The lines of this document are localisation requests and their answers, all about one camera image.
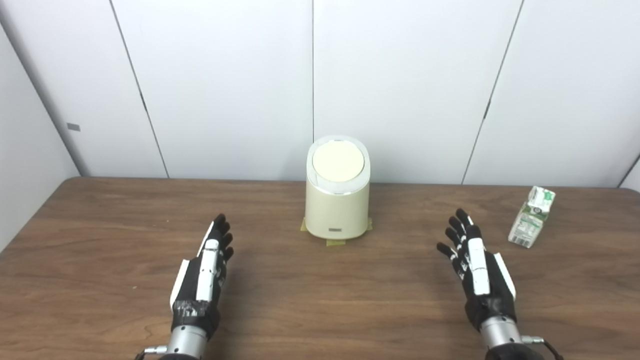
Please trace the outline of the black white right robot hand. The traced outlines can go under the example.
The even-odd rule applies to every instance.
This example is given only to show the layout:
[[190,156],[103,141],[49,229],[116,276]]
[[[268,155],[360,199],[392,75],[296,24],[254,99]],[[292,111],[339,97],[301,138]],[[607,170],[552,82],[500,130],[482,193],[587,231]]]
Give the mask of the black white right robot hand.
[[517,320],[515,285],[500,253],[486,249],[480,227],[459,208],[448,219],[445,235],[451,245],[439,242],[437,250],[451,262],[466,296],[464,310],[477,331],[494,317]]

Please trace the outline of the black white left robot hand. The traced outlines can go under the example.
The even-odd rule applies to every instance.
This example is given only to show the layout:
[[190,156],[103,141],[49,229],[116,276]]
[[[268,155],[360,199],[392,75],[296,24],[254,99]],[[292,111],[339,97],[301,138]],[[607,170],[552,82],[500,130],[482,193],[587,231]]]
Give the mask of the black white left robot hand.
[[218,329],[221,314],[218,303],[227,278],[227,263],[234,249],[231,225],[220,213],[206,231],[196,256],[184,260],[170,299],[171,330],[195,327],[208,341]]

